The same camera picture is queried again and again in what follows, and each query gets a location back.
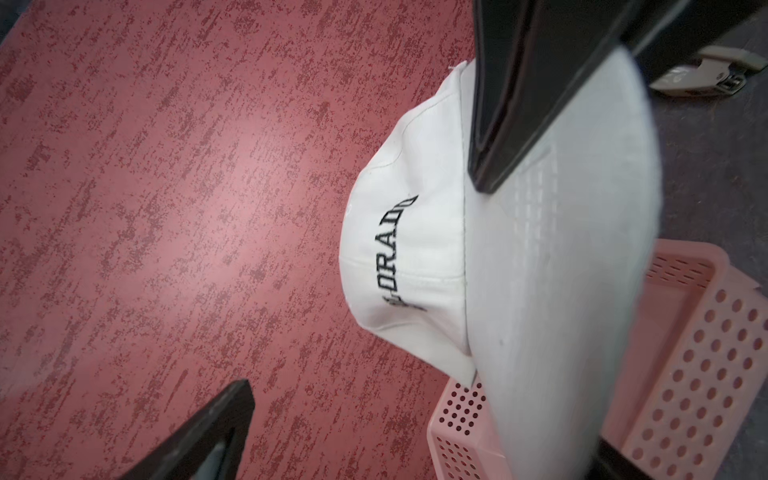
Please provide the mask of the cream white baseball cap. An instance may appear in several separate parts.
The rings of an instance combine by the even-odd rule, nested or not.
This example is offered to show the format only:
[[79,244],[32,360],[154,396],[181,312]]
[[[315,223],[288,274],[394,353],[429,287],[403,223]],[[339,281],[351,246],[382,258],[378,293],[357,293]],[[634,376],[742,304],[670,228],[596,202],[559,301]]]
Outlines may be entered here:
[[645,83],[616,48],[492,194],[468,174],[475,83],[454,66],[359,174],[343,293],[361,328],[482,382],[515,478],[580,479],[659,229]]

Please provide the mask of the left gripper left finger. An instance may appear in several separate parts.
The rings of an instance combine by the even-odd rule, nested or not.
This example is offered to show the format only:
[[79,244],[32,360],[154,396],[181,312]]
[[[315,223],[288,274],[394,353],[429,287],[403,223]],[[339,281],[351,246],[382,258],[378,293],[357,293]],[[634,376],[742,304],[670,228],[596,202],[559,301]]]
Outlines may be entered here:
[[124,473],[124,479],[234,479],[255,402],[248,380],[236,380]]

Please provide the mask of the pink plastic basket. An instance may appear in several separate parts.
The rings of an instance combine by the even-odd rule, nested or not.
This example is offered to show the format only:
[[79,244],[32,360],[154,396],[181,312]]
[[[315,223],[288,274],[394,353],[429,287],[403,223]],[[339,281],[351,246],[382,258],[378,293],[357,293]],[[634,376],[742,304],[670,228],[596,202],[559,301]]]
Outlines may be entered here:
[[758,283],[718,246],[661,239],[601,438],[651,479],[711,479],[766,375]]

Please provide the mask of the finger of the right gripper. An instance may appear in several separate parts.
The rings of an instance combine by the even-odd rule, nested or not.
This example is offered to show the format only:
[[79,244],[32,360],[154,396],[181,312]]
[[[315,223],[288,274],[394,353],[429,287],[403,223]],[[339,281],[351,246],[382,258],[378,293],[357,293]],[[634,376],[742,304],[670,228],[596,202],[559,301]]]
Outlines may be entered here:
[[766,6],[765,0],[642,1],[621,43],[650,84]]
[[468,173],[495,192],[617,46],[638,1],[476,1]]

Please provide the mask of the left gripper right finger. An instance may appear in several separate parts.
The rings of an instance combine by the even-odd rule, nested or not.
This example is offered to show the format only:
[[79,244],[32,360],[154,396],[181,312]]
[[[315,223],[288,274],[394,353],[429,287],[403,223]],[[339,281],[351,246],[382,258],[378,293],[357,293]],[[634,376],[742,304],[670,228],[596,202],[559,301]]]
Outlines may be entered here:
[[585,480],[651,480],[642,470],[601,438]]

